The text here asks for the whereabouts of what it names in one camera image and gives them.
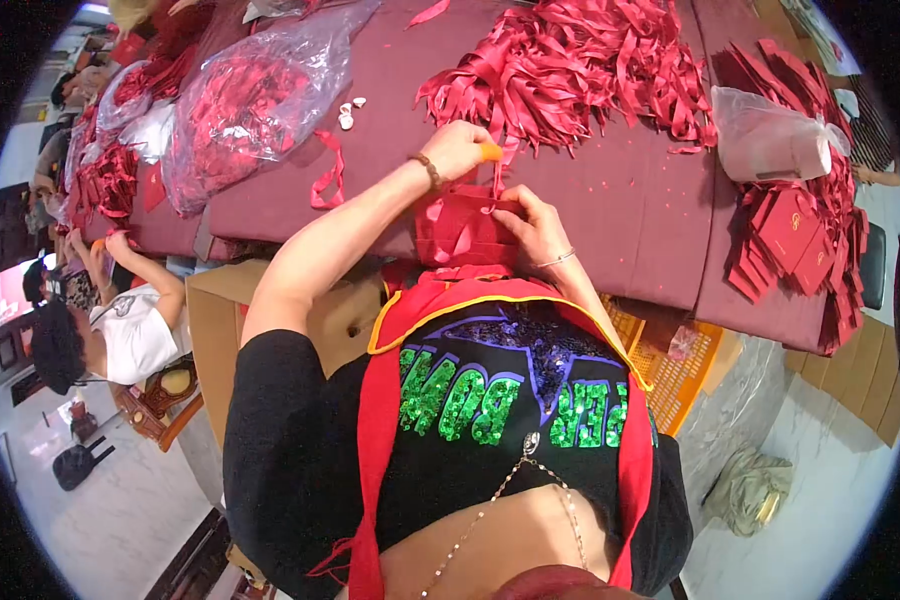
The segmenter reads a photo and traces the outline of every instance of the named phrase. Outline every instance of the television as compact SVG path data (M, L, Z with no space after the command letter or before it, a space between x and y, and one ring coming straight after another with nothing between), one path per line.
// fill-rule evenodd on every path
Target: television
M40 258L24 260L15 267L0 271L0 328L18 317L34 310L24 298L24 273ZM43 264L48 269L57 267L57 255L47 254Z

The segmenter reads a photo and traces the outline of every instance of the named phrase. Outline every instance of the maroon tablecloth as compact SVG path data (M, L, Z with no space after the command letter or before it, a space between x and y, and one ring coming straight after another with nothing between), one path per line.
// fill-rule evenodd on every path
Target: maroon tablecloth
M754 11L741 0L695 0L702 24L703 45L711 74L723 85L733 86L722 72L717 54L735 42L747 54L759 57L756 41L771 38ZM696 318L729 330L743 331L776 340L804 351L819 352L818 342L824 318L823 294L812 297L770 290L759 303L752 304L726 281L727 258L736 226L737 191L723 169L717 169L710 246L696 299Z
M346 197L352 198L406 161L433 134L421 105L420 85L456 66L492 29L507 2L455 0L432 21L404 30L432 0L384 3L357 34L353 85L337 102L356 96L356 125L343 131L334 106L323 124L343 147ZM677 2L681 37L696 57L703 45L689 0ZM222 36L220 31L214 35ZM606 136L576 151L546 148L518 154L507 182L525 184L557 206L576 253L598 289L610 294L690 309L697 299L707 255L715 153L667 153L677 144L641 123L617 117ZM280 164L220 192L211 202L210 231L240 239L283 242L322 212L310 207L310 187L334 154L311 138ZM489 176L486 169L483 175ZM411 257L411 222L396 222L374 252Z
M159 165L151 166L141 162L137 168L137 180L145 182ZM173 257L193 257L194 239L200 226L199 216L192 219L181 219L168 201L162 201L150 212L144 210L144 186L137 186L137 195L133 198L133 214L130 215L130 237L140 245L143 252L149 255L167 255ZM114 227L107 217L100 213L84 229L84 239L96 240L107 235ZM228 260L238 256L239 244L216 239L210 246L209 258Z

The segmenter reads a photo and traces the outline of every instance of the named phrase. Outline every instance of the hand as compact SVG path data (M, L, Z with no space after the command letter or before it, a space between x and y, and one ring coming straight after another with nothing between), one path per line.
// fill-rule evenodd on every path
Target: hand
M483 127L454 121L437 129L420 154L432 162L444 181L452 182L483 162L480 145L492 143L491 135Z
M526 185L517 185L504 190L500 195L500 203L520 203L527 211L524 221L513 212L496 209L493 217L520 240L520 245L527 253L530 262L542 265L552 262L570 252L570 240L567 239L561 217L557 208L537 197Z
M125 255L126 253L133 253L131 244L127 241L126 231L117 231L116 233L107 235L105 244L106 251L110 253L110 256L114 259L120 257L120 255Z
M183 9L193 6L198 2L199 0L177 0L177 2L173 6L169 7L169 10L167 10L167 15L173 17Z
M861 184L875 184L880 178L879 173L877 173L867 165L860 164L859 162L854 162L853 164L851 164L850 169L853 171L853 179L860 182Z

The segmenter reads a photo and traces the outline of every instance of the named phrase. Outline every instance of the black shirt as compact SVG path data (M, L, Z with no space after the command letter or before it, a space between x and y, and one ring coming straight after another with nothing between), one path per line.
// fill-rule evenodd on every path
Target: black shirt
M383 552L439 519L489 500L540 432L533 458L579 490L623 543L617 447L628 371L605 343L550 302L484 302L444 315L400 349L400 422L380 490ZM269 331L240 351L223 449L234 542L270 582L298 598L330 598L330 577L305 574L353 536L363 515L357 411L370 356L324 378L313 344ZM677 577L693 531L677 443L654 437L650 502L632 543L633 590ZM553 483L522 468L505 495Z

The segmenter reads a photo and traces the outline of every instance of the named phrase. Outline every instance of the yellow crate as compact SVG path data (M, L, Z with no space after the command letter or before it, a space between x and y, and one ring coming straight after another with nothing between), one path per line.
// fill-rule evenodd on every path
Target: yellow crate
M600 299L620 334L630 362L653 384L653 391L647 393L647 404L653 411L656 430L669 436L677 435L707 381L724 329L708 322L694 321L693 327L699 335L690 356L684 360L671 360L666 353L640 341L643 319L614 308L608 295L601 294Z

